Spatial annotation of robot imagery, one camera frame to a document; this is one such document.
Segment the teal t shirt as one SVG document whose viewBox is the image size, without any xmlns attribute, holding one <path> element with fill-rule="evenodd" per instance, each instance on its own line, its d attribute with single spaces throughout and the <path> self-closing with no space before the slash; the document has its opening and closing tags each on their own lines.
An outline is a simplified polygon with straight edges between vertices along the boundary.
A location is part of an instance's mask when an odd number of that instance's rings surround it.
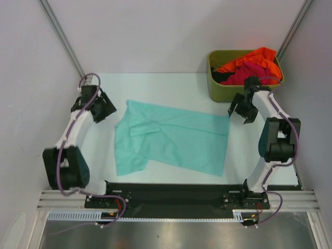
<svg viewBox="0 0 332 249">
<path fill-rule="evenodd" d="M 117 174 L 142 171 L 158 161 L 222 176 L 229 128 L 228 116 L 128 100 L 116 125 Z"/>
</svg>

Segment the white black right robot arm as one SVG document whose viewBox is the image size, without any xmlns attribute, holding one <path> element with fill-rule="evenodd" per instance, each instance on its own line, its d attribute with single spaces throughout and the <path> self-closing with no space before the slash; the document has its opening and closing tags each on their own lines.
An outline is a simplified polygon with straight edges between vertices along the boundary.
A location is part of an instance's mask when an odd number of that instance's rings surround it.
<svg viewBox="0 0 332 249">
<path fill-rule="evenodd" d="M 277 103 L 273 90 L 262 85 L 264 79 L 250 76 L 244 81 L 244 93 L 237 93 L 228 109 L 228 115 L 234 112 L 244 118 L 244 123 L 253 123 L 258 114 L 265 120 L 258 153 L 260 159 L 251 176 L 245 180 L 247 190 L 240 193 L 240 204 L 252 208 L 258 202 L 256 193 L 267 192 L 268 178 L 281 167 L 294 164 L 299 149 L 301 122 L 292 118 Z"/>
</svg>

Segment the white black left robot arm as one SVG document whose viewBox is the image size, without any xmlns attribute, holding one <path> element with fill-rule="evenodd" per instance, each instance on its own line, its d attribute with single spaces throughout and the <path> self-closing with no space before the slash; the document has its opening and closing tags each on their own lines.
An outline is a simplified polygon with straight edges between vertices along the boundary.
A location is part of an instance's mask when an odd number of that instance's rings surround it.
<svg viewBox="0 0 332 249">
<path fill-rule="evenodd" d="M 96 85 L 80 88 L 80 95 L 71 108 L 70 121 L 58 142 L 43 151 L 49 186 L 62 190 L 81 189 L 97 195 L 97 202 L 107 208 L 115 195 L 106 189 L 106 181 L 92 174 L 81 148 L 88 130 L 116 111 L 107 94 Z"/>
</svg>

